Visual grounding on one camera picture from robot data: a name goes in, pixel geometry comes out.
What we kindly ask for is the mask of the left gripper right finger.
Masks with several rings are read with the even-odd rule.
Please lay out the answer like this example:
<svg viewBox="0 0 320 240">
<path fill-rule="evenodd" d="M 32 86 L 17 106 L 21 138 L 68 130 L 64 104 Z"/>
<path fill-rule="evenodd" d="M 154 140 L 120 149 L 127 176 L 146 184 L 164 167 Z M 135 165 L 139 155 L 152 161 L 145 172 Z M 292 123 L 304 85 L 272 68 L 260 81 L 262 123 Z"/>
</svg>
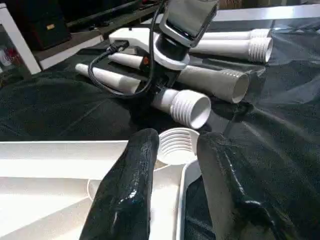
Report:
<svg viewBox="0 0 320 240">
<path fill-rule="evenodd" d="M 232 160 L 231 143 L 208 132 L 197 140 L 197 159 L 217 240 L 280 240 L 277 222 L 248 195 Z"/>
</svg>

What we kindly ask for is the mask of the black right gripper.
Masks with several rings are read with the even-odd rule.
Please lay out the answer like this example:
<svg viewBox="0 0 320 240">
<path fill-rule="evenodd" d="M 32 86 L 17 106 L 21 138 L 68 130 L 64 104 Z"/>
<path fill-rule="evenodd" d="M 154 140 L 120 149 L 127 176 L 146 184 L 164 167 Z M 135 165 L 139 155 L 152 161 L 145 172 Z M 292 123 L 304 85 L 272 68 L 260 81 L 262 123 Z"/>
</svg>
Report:
<svg viewBox="0 0 320 240">
<path fill-rule="evenodd" d="M 181 70 L 172 70 L 154 62 L 153 68 L 151 68 L 150 63 L 146 65 L 146 73 L 146 85 L 148 86 L 146 90 L 146 98 L 154 99 L 158 93 L 165 89 L 170 89 L 174 85 L 181 73 Z"/>
</svg>

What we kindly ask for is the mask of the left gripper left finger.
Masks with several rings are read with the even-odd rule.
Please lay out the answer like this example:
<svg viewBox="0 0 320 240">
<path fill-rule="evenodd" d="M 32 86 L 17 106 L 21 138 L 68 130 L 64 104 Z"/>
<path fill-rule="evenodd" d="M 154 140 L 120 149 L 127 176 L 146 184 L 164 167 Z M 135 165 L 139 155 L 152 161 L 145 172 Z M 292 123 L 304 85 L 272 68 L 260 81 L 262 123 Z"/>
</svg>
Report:
<svg viewBox="0 0 320 240">
<path fill-rule="evenodd" d="M 81 240 L 147 240 L 150 235 L 153 172 L 159 148 L 153 128 L 136 132 L 100 182 Z"/>
</svg>

